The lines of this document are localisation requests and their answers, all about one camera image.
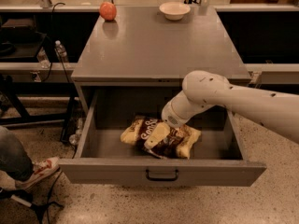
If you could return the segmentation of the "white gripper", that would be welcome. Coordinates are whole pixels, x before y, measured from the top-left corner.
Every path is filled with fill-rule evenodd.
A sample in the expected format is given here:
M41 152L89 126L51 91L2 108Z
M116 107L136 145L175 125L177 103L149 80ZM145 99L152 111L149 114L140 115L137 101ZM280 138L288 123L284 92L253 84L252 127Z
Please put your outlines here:
M161 116L163 122L157 124L144 144L147 149L154 148L170 134L169 126L178 128L187 122L184 108L181 105L176 105L176 103L172 101L164 106Z

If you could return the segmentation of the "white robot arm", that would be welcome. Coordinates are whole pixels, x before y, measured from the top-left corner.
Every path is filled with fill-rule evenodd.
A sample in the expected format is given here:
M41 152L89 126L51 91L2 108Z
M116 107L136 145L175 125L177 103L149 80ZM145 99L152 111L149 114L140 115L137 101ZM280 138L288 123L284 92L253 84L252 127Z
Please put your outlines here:
M149 103L159 105L162 122L173 128L185 124L202 128L199 119L209 109L220 106L277 133L299 142L299 96L279 91L259 90L230 83L223 76L192 71L182 80L181 90L169 101L169 89L149 92Z

